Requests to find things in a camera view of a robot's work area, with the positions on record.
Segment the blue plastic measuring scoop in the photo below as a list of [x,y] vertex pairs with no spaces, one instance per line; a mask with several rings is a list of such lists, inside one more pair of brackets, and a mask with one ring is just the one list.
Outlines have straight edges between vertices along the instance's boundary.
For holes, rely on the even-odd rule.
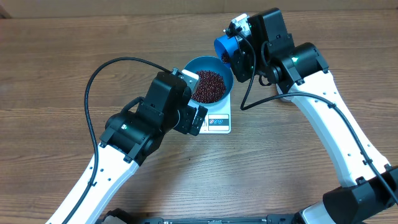
[[227,35],[216,38],[214,48],[218,58],[227,67],[231,68],[231,60],[234,54],[239,52],[239,43],[235,37]]

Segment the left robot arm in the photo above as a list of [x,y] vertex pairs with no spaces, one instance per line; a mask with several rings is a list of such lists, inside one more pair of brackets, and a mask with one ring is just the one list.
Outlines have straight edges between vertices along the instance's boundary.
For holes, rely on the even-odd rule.
[[48,222],[95,223],[167,132],[198,135],[207,109],[188,102],[199,82],[199,76],[188,70],[159,72],[145,97],[112,115],[99,138],[98,154]]

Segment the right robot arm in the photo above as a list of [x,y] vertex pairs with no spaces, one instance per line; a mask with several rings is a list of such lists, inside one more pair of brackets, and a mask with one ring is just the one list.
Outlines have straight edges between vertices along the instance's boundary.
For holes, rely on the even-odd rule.
[[362,223],[397,204],[397,167],[371,144],[338,92],[321,52],[295,45],[280,9],[241,14],[225,30],[239,82],[275,85],[277,97],[305,115],[324,145],[340,186],[297,212],[293,223]]

